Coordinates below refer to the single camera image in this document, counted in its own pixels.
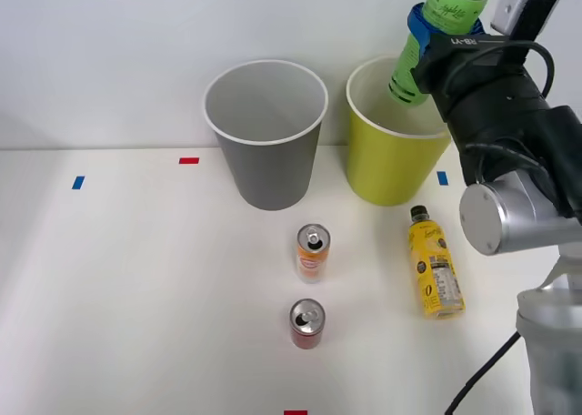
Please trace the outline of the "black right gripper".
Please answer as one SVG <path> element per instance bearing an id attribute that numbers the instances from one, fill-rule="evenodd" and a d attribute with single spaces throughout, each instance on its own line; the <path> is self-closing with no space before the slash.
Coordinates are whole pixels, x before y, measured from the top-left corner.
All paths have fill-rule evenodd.
<path id="1" fill-rule="evenodd" d="M 512 54 L 526 53 L 527 43 L 486 35 L 479 18 L 471 26 L 471 35 L 438 35 L 424 18 L 423 7 L 424 3 L 414 5 L 407 17 L 422 55 L 411 74 L 420 92 L 432 96 L 440 116 L 472 106 L 487 113 L 524 113 L 524 60 Z"/>

